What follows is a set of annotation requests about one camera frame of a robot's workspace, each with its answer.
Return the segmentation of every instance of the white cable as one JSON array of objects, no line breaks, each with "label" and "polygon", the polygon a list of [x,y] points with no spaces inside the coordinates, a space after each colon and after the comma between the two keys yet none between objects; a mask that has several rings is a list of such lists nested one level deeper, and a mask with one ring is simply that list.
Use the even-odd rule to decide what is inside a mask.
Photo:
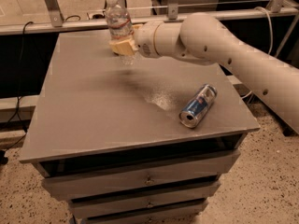
[{"label": "white cable", "polygon": [[[270,33],[270,48],[269,48],[269,51],[268,51],[268,54],[271,53],[272,51],[272,48],[273,48],[273,29],[272,29],[272,22],[271,22],[271,18],[270,18],[270,15],[269,15],[269,11],[263,7],[256,7],[254,9],[257,9],[257,10],[260,10],[262,12],[265,13],[265,15],[267,16],[268,18],[268,21],[269,21],[269,33]],[[248,94],[242,96],[242,99],[246,99],[247,97],[249,97],[250,95],[252,95],[252,91],[250,91]]]}]

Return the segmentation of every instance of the speckled floor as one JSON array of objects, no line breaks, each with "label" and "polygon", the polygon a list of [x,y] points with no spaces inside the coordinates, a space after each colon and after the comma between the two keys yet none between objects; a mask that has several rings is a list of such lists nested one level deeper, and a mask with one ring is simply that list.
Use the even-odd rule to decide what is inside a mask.
[{"label": "speckled floor", "polygon": [[[285,137],[263,104],[249,108],[261,130],[244,140],[240,158],[221,177],[206,210],[164,224],[299,223],[299,136]],[[0,166],[0,223],[72,223],[67,204],[41,188],[41,175],[31,164],[20,164],[19,153],[19,147],[11,149],[9,163]]]}]

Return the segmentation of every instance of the gray tabletop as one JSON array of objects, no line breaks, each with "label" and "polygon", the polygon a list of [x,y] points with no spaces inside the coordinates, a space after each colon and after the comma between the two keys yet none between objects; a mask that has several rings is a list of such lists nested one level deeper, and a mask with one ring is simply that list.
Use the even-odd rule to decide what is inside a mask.
[{"label": "gray tabletop", "polygon": [[[137,58],[125,66],[109,33],[60,34],[21,162],[50,161],[135,147],[247,133],[259,124],[217,64]],[[218,90],[195,129],[179,111],[204,84]]]}]

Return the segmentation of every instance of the blue soda can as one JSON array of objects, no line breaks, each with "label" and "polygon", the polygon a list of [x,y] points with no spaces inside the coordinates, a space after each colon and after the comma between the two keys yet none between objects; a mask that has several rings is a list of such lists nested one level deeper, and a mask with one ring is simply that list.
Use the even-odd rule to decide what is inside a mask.
[{"label": "blue soda can", "polygon": [[188,128],[195,128],[212,106],[216,96],[215,87],[203,85],[179,113],[180,122]]}]

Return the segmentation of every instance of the floor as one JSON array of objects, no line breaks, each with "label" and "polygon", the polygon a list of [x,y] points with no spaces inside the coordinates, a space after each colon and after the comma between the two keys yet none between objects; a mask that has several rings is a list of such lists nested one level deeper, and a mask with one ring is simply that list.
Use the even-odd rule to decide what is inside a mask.
[{"label": "floor", "polygon": [[[99,0],[59,1],[64,15],[82,14],[85,19],[87,10],[102,6]],[[131,0],[131,6],[149,5],[149,0],[136,1]],[[0,25],[30,20],[50,21],[42,0],[0,0]],[[241,157],[221,177],[222,185],[208,199],[206,210],[197,217],[168,219],[164,224],[299,223],[299,136],[285,137],[280,123],[259,101],[249,109],[261,130],[244,140]],[[20,130],[0,133],[0,146],[15,142],[20,135]],[[43,190],[37,170],[19,163],[20,150],[21,143],[7,152],[8,164],[0,166],[0,223],[72,223],[67,204]]]}]

